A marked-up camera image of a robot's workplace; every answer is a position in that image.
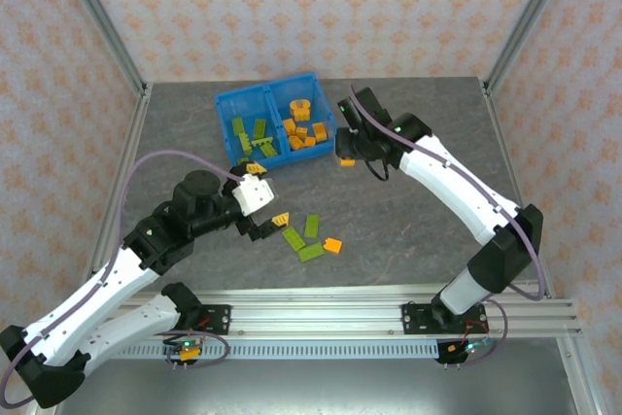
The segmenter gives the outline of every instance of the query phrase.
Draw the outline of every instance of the orange lego brick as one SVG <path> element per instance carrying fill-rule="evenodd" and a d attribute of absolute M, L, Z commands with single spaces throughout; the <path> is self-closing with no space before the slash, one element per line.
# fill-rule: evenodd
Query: orange lego brick
<path fill-rule="evenodd" d="M 299 109 L 294 111 L 294 120 L 295 121 L 309 121 L 311 120 L 311 110 L 309 109 Z"/>
<path fill-rule="evenodd" d="M 304 143 L 302 143 L 302 140 L 297 136 L 290 136 L 288 138 L 288 141 L 290 142 L 290 148 L 292 148 L 294 151 L 304 148 Z"/>
<path fill-rule="evenodd" d="M 341 240 L 337 240 L 336 238 L 327 238 L 327 241 L 324 242 L 324 249 L 327 252 L 339 253 L 341 251 L 341 245 L 343 242 Z"/>
<path fill-rule="evenodd" d="M 313 123 L 313 133 L 315 134 L 315 138 L 318 143 L 322 141 L 327 141 L 327 130 L 324 128 L 324 124 L 320 121 L 318 123 Z"/>
<path fill-rule="evenodd" d="M 290 112 L 295 121 L 311 119 L 311 102 L 308 99 L 296 99 L 290 103 Z"/>
<path fill-rule="evenodd" d="M 295 135 L 294 119 L 285 119 L 283 121 L 283 127 L 285 128 L 285 132 L 288 134 L 288 136 L 294 136 Z"/>
<path fill-rule="evenodd" d="M 290 213 L 279 214 L 272 218 L 272 222 L 279 227 L 282 225 L 287 226 L 290 223 Z"/>

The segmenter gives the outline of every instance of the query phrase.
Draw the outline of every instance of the black cable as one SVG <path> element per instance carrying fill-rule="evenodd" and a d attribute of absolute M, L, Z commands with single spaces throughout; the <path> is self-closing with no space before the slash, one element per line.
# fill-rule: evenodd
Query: black cable
<path fill-rule="evenodd" d="M 382 181 L 382 182 L 386 182 L 389 180 L 389 167 L 387 166 L 387 163 L 383 160 L 382 161 L 382 168 L 384 169 L 385 172 L 385 178 L 383 179 L 382 177 L 380 177 L 380 174 L 378 172 L 376 172 L 376 169 L 374 169 L 373 167 L 371 167 L 371 164 L 366 160 L 365 161 L 365 166 L 367 167 L 367 169 L 369 169 L 369 172 L 371 172 L 371 174 L 378 180 Z"/>

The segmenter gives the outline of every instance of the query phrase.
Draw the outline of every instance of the green lego brick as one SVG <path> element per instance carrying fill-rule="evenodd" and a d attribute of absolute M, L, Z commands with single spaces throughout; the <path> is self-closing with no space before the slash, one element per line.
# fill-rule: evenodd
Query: green lego brick
<path fill-rule="evenodd" d="M 317 238 L 320 231 L 320 216 L 317 214 L 309 214 L 307 216 L 307 224 L 304 227 L 304 236 L 309 238 Z"/>
<path fill-rule="evenodd" d="M 298 250 L 298 257 L 302 262 L 309 261 L 310 259 L 320 257 L 326 253 L 326 250 L 321 243 L 314 243 L 308 247 L 304 247 Z"/>
<path fill-rule="evenodd" d="M 265 136 L 265 119 L 256 119 L 253 128 L 253 139 L 260 140 Z"/>
<path fill-rule="evenodd" d="M 240 144 L 242 145 L 242 151 L 246 156 L 250 156 L 253 153 L 253 147 L 251 146 L 251 141 L 249 140 L 249 135 L 246 133 L 240 133 L 238 135 L 240 137 Z"/>
<path fill-rule="evenodd" d="M 258 140 L 253 140 L 251 142 L 251 144 L 253 146 L 261 146 L 261 145 L 265 145 L 267 143 L 272 143 L 272 140 L 274 140 L 274 138 L 271 137 L 271 136 L 268 136 L 268 137 L 265 137 L 265 138 L 259 138 Z"/>
<path fill-rule="evenodd" d="M 288 241 L 288 243 L 294 249 L 295 252 L 297 252 L 298 250 L 300 250 L 306 245 L 304 243 L 304 240 L 302 240 L 302 237 L 300 236 L 300 234 L 296 232 L 295 228 L 293 227 L 288 227 L 285 230 L 283 230 L 283 236 L 285 237 L 285 239 Z"/>
<path fill-rule="evenodd" d="M 241 133 L 246 133 L 244 131 L 244 122 L 242 121 L 241 117 L 236 117 L 235 119 L 231 120 L 231 125 L 233 125 L 233 134 L 235 136 L 241 134 Z"/>
<path fill-rule="evenodd" d="M 259 149 L 261 150 L 263 155 L 266 157 L 275 157 L 278 155 L 278 153 L 272 146 L 272 143 L 266 143 L 265 145 L 261 145 L 259 146 Z"/>

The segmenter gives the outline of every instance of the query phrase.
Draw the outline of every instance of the black mounting bracket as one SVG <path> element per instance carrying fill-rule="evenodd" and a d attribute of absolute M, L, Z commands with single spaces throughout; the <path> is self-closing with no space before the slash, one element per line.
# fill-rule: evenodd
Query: black mounting bracket
<path fill-rule="evenodd" d="M 231 305 L 201 305 L 198 325 L 194 330 L 228 335 L 231 324 Z"/>
<path fill-rule="evenodd" d="M 467 325 L 471 325 L 468 335 L 488 333 L 486 308 L 481 303 L 471 306 L 465 314 L 456 317 L 450 323 L 442 325 L 432 315 L 429 303 L 409 302 L 401 305 L 401 324 L 404 334 L 466 334 Z"/>

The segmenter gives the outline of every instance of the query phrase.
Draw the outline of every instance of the lego brick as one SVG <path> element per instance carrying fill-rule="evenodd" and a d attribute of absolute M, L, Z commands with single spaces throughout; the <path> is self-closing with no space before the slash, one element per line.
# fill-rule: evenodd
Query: lego brick
<path fill-rule="evenodd" d="M 321 243 L 314 243 L 313 245 L 309 245 L 308 247 L 304 247 L 298 250 L 298 257 L 302 262 L 306 262 L 310 259 L 320 257 L 325 253 L 326 251 L 324 250 L 324 247 Z"/>
<path fill-rule="evenodd" d="M 246 164 L 246 171 L 249 174 L 265 174 L 267 172 L 267 169 L 261 164 L 253 162 L 251 164 Z"/>
<path fill-rule="evenodd" d="M 317 214 L 307 215 L 307 223 L 304 226 L 304 236 L 316 238 L 320 231 L 320 216 Z"/>
<path fill-rule="evenodd" d="M 238 135 L 240 138 L 240 144 L 242 145 L 242 152 L 246 156 L 250 156 L 253 153 L 253 147 L 251 146 L 251 140 L 249 140 L 249 135 L 246 133 L 240 133 Z"/>
<path fill-rule="evenodd" d="M 290 223 L 290 213 L 279 214 L 272 218 L 272 222 L 279 227 L 281 225 L 288 225 Z"/>
<path fill-rule="evenodd" d="M 302 240 L 302 237 L 300 236 L 300 234 L 296 232 L 295 228 L 293 227 L 288 227 L 285 230 L 283 230 L 283 236 L 285 237 L 285 239 L 288 241 L 288 243 L 294 249 L 295 252 L 297 252 L 301 248 L 304 248 L 304 246 L 306 245 L 304 243 L 304 240 Z"/>
<path fill-rule="evenodd" d="M 295 136 L 295 123 L 294 119 L 285 119 L 283 121 L 283 127 L 288 136 Z"/>
<path fill-rule="evenodd" d="M 260 140 L 265 136 L 265 119 L 256 119 L 253 128 L 253 139 Z"/>
<path fill-rule="evenodd" d="M 311 120 L 310 109 L 300 109 L 300 110 L 295 111 L 294 121 L 310 121 L 310 120 Z"/>
<path fill-rule="evenodd" d="M 297 136 L 290 136 L 288 138 L 288 141 L 290 142 L 290 148 L 292 148 L 294 151 L 304 148 L 304 143 L 302 143 L 302 140 Z"/>
<path fill-rule="evenodd" d="M 341 240 L 337 240 L 336 238 L 327 238 L 327 241 L 324 242 L 324 249 L 328 252 L 339 253 L 341 251 L 341 245 L 343 242 Z"/>
<path fill-rule="evenodd" d="M 265 145 L 261 145 L 259 146 L 259 149 L 261 150 L 263 155 L 266 157 L 275 157 L 278 155 L 278 153 L 272 146 L 272 143 L 266 143 Z"/>
<path fill-rule="evenodd" d="M 244 122 L 241 117 L 236 117 L 231 120 L 231 125 L 233 125 L 233 134 L 238 136 L 240 133 L 245 133 L 244 131 Z"/>
<path fill-rule="evenodd" d="M 313 123 L 313 133 L 318 143 L 326 141 L 328 139 L 327 130 L 325 129 L 324 124 L 320 121 L 317 123 Z"/>
<path fill-rule="evenodd" d="M 261 145 L 265 145 L 266 143 L 272 143 L 272 140 L 274 140 L 272 136 L 268 136 L 266 138 L 259 138 L 258 140 L 253 140 L 251 142 L 251 145 L 261 146 Z"/>
<path fill-rule="evenodd" d="M 311 119 L 311 102 L 308 99 L 295 99 L 290 103 L 290 112 L 295 121 Z"/>

